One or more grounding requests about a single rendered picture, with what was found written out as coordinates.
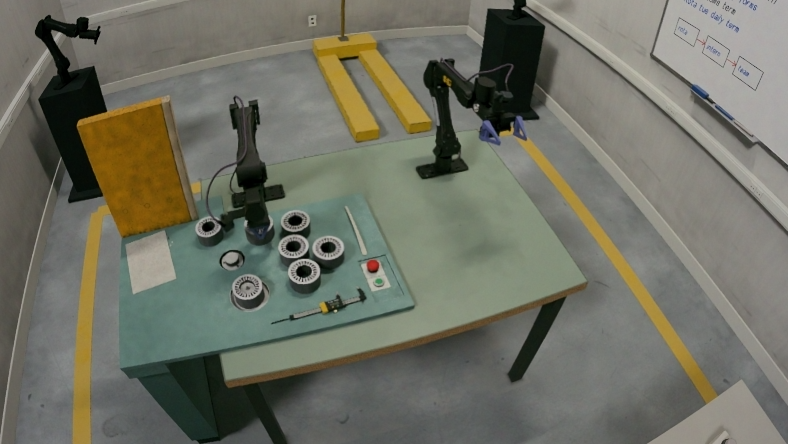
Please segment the yellow flat panel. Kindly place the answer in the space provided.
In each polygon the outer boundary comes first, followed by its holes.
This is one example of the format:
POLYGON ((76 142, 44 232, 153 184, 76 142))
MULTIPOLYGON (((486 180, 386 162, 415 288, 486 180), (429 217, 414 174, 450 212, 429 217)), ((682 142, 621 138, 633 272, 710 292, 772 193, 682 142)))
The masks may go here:
POLYGON ((77 129, 122 238, 199 220, 170 95, 77 129))

